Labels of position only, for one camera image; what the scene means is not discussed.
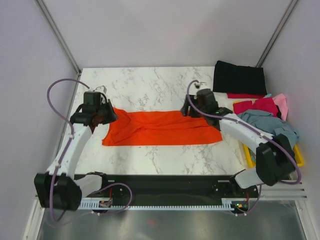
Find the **orange t shirt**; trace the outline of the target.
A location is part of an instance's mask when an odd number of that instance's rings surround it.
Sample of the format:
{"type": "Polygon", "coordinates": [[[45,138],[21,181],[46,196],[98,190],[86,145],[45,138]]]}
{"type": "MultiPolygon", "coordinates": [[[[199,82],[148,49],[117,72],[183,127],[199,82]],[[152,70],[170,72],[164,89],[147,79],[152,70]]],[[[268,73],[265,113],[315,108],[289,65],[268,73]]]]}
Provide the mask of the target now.
{"type": "Polygon", "coordinates": [[[221,142],[221,133],[203,118],[183,116],[179,111],[127,112],[115,109],[118,120],[109,125],[102,140],[105,147],[185,146],[221,142]]]}

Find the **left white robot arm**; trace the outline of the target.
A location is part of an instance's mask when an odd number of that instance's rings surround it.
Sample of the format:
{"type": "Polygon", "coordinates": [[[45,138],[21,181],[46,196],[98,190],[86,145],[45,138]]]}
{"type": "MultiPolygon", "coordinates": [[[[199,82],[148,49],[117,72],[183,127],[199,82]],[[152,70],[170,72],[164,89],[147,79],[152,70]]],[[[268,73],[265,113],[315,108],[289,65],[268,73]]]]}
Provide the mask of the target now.
{"type": "Polygon", "coordinates": [[[40,205],[51,210],[75,211],[82,198],[93,192],[106,196],[110,185],[103,180],[103,173],[89,172],[75,179],[75,171],[88,140],[95,128],[118,119],[111,101],[103,92],[86,91],[83,103],[67,120],[70,134],[56,158],[44,173],[37,173],[34,185],[40,205]]]}

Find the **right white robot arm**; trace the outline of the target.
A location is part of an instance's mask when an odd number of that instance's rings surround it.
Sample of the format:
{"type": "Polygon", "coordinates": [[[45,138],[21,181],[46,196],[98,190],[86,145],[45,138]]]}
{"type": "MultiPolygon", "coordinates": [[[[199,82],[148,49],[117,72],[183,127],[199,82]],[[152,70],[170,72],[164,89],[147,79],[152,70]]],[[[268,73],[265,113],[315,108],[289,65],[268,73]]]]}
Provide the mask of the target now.
{"type": "Polygon", "coordinates": [[[232,110],[220,107],[209,88],[199,90],[196,95],[187,93],[180,111],[185,117],[203,117],[210,126],[238,139],[255,154],[255,166],[237,173],[235,181],[229,184],[233,196],[242,196],[251,186],[284,183],[293,172],[297,173],[295,184],[300,183],[301,171],[288,138],[262,131],[246,123],[232,110]]]}

